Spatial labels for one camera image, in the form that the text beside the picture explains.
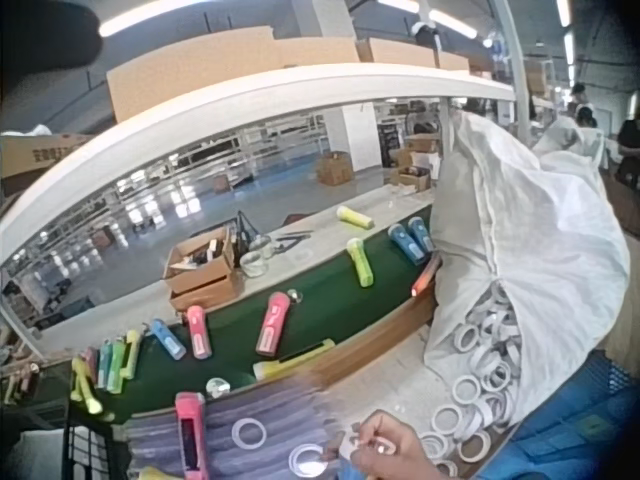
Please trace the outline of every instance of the white plastic bag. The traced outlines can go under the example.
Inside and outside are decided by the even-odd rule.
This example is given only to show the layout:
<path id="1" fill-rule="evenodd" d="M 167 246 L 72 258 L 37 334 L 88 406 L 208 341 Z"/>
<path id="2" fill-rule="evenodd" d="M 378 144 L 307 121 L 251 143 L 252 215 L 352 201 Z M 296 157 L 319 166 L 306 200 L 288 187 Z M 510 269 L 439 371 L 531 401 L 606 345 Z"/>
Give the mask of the white plastic bag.
<path id="1" fill-rule="evenodd" d="M 500 281 L 522 333 L 515 423 L 611 329 L 628 285 L 629 252 L 588 159 L 551 149 L 538 159 L 473 114 L 455 115 L 452 123 L 452 154 L 441 167 L 431 216 L 443 265 L 424 361 L 450 385 L 470 373 L 469 355 L 455 353 L 451 333 Z"/>

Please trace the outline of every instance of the finger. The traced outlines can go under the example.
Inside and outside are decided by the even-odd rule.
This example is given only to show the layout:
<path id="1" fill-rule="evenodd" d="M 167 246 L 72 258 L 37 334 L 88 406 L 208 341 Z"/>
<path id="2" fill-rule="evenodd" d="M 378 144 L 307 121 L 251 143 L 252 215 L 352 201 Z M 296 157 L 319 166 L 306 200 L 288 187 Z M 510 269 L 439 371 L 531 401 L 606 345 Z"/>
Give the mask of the finger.
<path id="1" fill-rule="evenodd" d="M 397 455 L 381 455 L 371 448 L 359 448 L 351 454 L 351 463 L 362 473 L 374 478 L 403 478 L 406 460 Z"/>
<path id="2" fill-rule="evenodd" d="M 390 440 L 399 448 L 407 438 L 412 438 L 414 433 L 411 427 L 396 417 L 383 410 L 377 410 L 360 426 L 360 442 L 367 444 L 376 435 Z"/>

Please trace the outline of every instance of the fluorescent light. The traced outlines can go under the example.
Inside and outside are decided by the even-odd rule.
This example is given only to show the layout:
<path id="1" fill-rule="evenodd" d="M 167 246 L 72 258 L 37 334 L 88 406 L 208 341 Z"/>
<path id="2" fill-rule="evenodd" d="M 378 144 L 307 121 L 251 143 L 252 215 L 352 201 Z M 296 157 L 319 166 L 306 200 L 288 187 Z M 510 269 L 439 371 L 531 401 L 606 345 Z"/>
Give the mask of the fluorescent light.
<path id="1" fill-rule="evenodd" d="M 440 10 L 431 10 L 429 12 L 429 17 L 434 22 L 439 23 L 440 25 L 444 25 L 445 27 L 449 27 L 451 30 L 455 30 L 458 33 L 461 33 L 467 38 L 474 39 L 478 36 L 478 31 L 475 28 L 470 27 L 464 22 L 461 22 L 457 18 L 453 18 L 447 15 Z"/>
<path id="2" fill-rule="evenodd" d="M 560 25 L 568 27 L 571 23 L 569 0 L 556 0 L 556 3 L 558 4 L 558 13 L 560 14 Z"/>
<path id="3" fill-rule="evenodd" d="M 378 3 L 387 5 L 388 7 L 399 8 L 411 13 L 418 13 L 420 11 L 420 5 L 413 0 L 378 0 Z"/>
<path id="4" fill-rule="evenodd" d="M 567 32 L 564 36 L 564 50 L 567 53 L 567 63 L 573 65 L 575 52 L 573 50 L 573 33 Z"/>
<path id="5" fill-rule="evenodd" d="M 163 13 L 208 1 L 210 0 L 156 0 L 155 2 L 146 3 L 103 22 L 99 29 L 100 36 L 109 37 L 125 28 L 162 15 Z"/>

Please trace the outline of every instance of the open cardboard box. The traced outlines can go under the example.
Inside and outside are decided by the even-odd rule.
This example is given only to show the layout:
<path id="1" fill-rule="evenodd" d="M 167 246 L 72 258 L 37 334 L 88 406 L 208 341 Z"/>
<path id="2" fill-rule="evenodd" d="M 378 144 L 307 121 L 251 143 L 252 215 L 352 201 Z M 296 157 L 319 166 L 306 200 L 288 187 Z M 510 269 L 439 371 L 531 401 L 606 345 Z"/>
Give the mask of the open cardboard box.
<path id="1" fill-rule="evenodd" d="M 417 192 L 422 192 L 431 188 L 431 175 L 427 170 L 426 175 L 417 177 L 415 175 L 409 175 L 406 173 L 407 168 L 396 168 L 391 172 L 391 185 L 413 185 L 416 187 Z"/>
<path id="2" fill-rule="evenodd" d="M 181 294 L 172 292 L 169 297 L 169 303 L 178 312 L 184 312 L 193 305 L 207 310 L 230 302 L 240 295 L 241 291 L 242 278 L 231 273 Z"/>
<path id="3" fill-rule="evenodd" d="M 223 241 L 222 254 L 219 257 L 201 265 L 196 270 L 181 271 L 171 268 L 171 265 L 180 263 L 184 257 L 198 250 L 206 249 L 212 240 Z M 234 254 L 231 235 L 227 227 L 222 227 L 189 238 L 173 247 L 164 267 L 163 278 L 174 294 L 181 294 L 230 275 L 233 272 L 233 267 Z"/>

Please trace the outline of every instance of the factory floor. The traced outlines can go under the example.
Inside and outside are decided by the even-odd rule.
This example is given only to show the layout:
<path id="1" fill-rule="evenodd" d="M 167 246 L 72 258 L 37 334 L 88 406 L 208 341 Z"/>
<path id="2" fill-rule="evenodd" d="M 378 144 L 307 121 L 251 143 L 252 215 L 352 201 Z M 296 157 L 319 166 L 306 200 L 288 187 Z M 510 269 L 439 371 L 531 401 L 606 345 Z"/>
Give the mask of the factory floor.
<path id="1" fill-rule="evenodd" d="M 89 296 L 95 305 L 111 302 L 160 280 L 171 248 L 190 235 L 236 216 L 242 211 L 260 232 L 282 226 L 291 214 L 311 214 L 383 185 L 382 169 L 358 173 L 352 182 L 330 187 L 318 183 L 314 164 L 257 178 L 234 190 L 199 195 L 199 211 L 179 218 L 163 211 L 163 225 L 141 235 L 118 236 L 117 244 L 90 258 L 72 276 L 73 286 L 64 304 Z"/>

